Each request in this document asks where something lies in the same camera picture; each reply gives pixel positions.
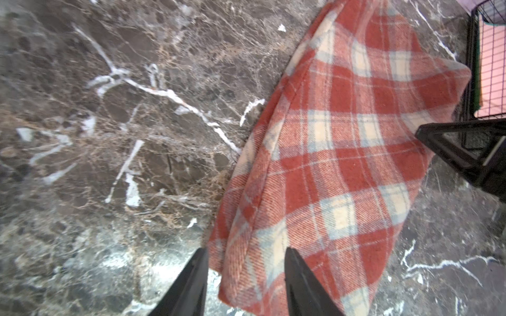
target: pink fabric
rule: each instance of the pink fabric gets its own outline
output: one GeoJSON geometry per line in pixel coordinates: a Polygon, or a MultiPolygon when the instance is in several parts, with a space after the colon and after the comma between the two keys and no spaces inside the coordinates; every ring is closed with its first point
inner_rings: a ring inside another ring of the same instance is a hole
{"type": "Polygon", "coordinates": [[[480,16],[480,109],[476,117],[506,112],[504,90],[506,26],[483,22],[480,16]]]}

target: plaid blanket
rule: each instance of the plaid blanket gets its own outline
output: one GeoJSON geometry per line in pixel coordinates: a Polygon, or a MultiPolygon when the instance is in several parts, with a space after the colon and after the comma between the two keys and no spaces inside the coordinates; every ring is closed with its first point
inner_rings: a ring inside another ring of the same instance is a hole
{"type": "Polygon", "coordinates": [[[387,1],[328,3],[237,162],[208,243],[219,298],[288,315],[286,248],[346,315],[367,315],[432,157],[413,133],[449,121],[470,77],[431,57],[387,1]]]}

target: black metal wire cage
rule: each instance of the black metal wire cage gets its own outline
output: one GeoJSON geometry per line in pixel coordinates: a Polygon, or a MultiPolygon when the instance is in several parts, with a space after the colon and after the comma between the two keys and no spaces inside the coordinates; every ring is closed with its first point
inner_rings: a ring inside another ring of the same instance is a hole
{"type": "MultiPolygon", "coordinates": [[[[472,78],[464,91],[459,121],[506,117],[506,0],[487,0],[468,23],[466,65],[472,78]]],[[[461,133],[463,148],[477,152],[490,142],[485,132],[461,133]]]]}

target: marble floor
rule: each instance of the marble floor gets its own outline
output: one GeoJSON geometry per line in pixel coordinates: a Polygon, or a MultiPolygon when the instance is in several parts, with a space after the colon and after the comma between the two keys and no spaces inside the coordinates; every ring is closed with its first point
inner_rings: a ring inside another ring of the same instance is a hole
{"type": "MultiPolygon", "coordinates": [[[[393,3],[425,50],[464,60],[454,0],[393,3]]],[[[323,5],[0,2],[0,314],[146,315],[207,240],[323,5]]],[[[370,315],[506,314],[497,206],[434,159],[370,315]]],[[[219,281],[211,272],[206,315],[243,315],[216,299],[219,281]]]]}

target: red and cream checkered blanket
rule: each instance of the red and cream checkered blanket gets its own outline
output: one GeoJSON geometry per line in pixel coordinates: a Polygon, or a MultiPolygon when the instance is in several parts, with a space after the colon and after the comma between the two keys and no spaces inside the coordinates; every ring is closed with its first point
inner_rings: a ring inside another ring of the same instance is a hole
{"type": "Polygon", "coordinates": [[[346,315],[367,315],[444,122],[470,71],[431,57],[387,1],[328,3],[297,48],[237,162],[208,244],[219,297],[288,315],[297,249],[346,315]]]}

